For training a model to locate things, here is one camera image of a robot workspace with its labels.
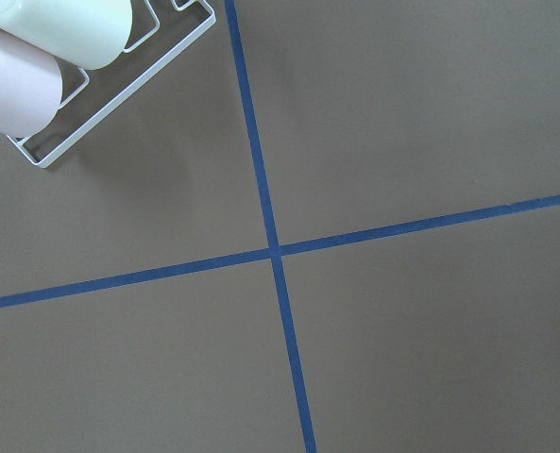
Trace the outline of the pale green plastic cup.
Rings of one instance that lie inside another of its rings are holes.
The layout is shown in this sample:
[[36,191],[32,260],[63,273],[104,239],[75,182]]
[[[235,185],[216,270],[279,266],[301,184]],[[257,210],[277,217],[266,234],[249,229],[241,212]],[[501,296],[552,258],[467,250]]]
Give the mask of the pale green plastic cup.
[[85,70],[111,64],[131,28],[125,0],[0,0],[0,29]]

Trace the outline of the pale pink plastic cup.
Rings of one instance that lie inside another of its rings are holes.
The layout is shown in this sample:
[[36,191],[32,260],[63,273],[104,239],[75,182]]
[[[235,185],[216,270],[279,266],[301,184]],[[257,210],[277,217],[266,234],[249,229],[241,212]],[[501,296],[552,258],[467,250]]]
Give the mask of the pale pink plastic cup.
[[40,132],[57,114],[61,96],[54,57],[0,31],[0,133],[23,138]]

